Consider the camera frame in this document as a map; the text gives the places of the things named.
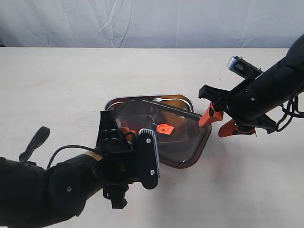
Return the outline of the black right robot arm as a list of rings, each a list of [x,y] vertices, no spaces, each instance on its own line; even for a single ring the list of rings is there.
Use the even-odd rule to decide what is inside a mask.
[[[298,108],[298,96],[304,91],[303,36],[266,71],[239,56],[232,56],[227,68],[243,81],[230,91],[208,85],[199,90],[199,98],[210,101],[200,127],[221,121],[227,114],[231,120],[220,127],[219,137],[252,135],[257,128],[271,134],[284,129],[280,127],[284,120],[304,117]]]

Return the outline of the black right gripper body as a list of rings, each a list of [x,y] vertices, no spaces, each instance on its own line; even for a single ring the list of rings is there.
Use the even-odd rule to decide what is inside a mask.
[[[267,133],[278,130],[277,123],[266,115],[278,106],[278,81],[274,78],[245,79],[230,91],[204,85],[199,98],[213,102],[241,125]]]

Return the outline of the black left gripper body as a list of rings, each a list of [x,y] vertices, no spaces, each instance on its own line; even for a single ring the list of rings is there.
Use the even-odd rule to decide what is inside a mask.
[[[95,150],[103,158],[94,174],[104,182],[103,197],[110,200],[113,209],[127,205],[125,194],[129,185],[140,181],[137,136],[133,142],[127,142],[119,128],[114,111],[100,112]]]

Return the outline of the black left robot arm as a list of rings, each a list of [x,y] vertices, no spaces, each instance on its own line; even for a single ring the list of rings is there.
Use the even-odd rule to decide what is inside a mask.
[[[97,192],[112,208],[127,205],[129,185],[142,181],[139,155],[142,135],[120,128],[111,111],[102,111],[94,148],[46,168],[30,161],[50,135],[42,126],[18,161],[0,159],[0,224],[9,228],[43,228],[79,216]]]

